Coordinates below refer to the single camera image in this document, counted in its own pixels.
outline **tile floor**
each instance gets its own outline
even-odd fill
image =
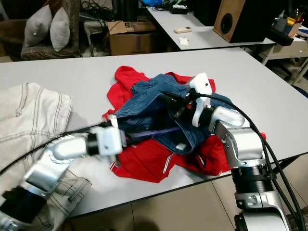
[[[0,63],[4,62],[11,62],[11,59],[0,57]],[[308,80],[302,78],[297,86],[308,91]],[[308,205],[307,166],[308,154],[285,169],[301,207]],[[240,211],[236,207],[234,192],[232,178],[228,176],[71,219],[59,231],[232,231],[235,228],[233,217]]]

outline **tabletop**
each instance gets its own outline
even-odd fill
[[[246,112],[267,139],[279,160],[308,151],[308,100],[240,48],[157,54],[25,61],[0,64],[0,89],[36,82],[72,98],[68,130],[95,124],[112,109],[106,94],[122,65],[147,77],[173,71],[183,76],[206,72],[216,92]],[[141,198],[204,182],[206,177],[174,167],[159,184],[119,178],[111,160],[79,159],[70,167],[92,182],[71,217],[129,203]]]
[[[193,13],[171,14],[169,11],[157,11],[153,7],[149,7],[148,11],[181,50],[275,44],[274,41],[268,38],[265,38],[262,42],[228,43],[213,31],[213,26],[203,25]],[[192,32],[177,34],[174,32],[174,28],[176,27],[190,27],[192,28]],[[188,45],[180,44],[179,38],[181,37],[188,39]]]

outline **gray pillow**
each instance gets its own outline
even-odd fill
[[[39,9],[32,15],[25,27],[25,46],[32,47],[42,42],[48,35],[52,22],[49,5]]]
[[[68,15],[63,7],[61,7],[55,14],[50,27],[50,39],[56,52],[67,46],[69,36],[70,31]]]

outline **red clothing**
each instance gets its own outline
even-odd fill
[[[168,72],[180,84],[185,84],[191,77],[179,76]],[[118,81],[109,90],[107,97],[114,110],[109,110],[103,116],[119,110],[126,101],[134,95],[131,87],[139,81],[148,81],[144,73],[135,71],[132,67],[121,66],[115,73]],[[210,79],[212,91],[215,92],[215,82]],[[222,142],[217,136],[209,137],[198,150],[187,156],[172,153],[155,140],[146,140],[138,145],[127,147],[119,155],[121,166],[113,163],[110,169],[120,177],[134,178],[150,182],[160,182],[168,176],[174,165],[179,165],[189,170],[205,175],[217,176],[229,170]]]

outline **blue denim jeans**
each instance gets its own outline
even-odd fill
[[[174,110],[168,109],[164,103],[158,100],[157,96],[163,91],[168,91],[185,97],[187,90],[185,85],[177,83],[174,77],[159,74],[148,82],[140,81],[132,89],[134,97],[116,112],[120,129],[130,130],[151,130],[170,127],[180,127],[179,131],[160,134],[153,138],[168,148],[170,151],[185,155],[191,153],[209,135],[208,128],[196,128],[191,121],[175,120]],[[230,101],[227,97],[213,93],[213,96]],[[217,100],[211,100],[212,106],[228,105]],[[184,149],[177,149],[178,144],[184,144]]]

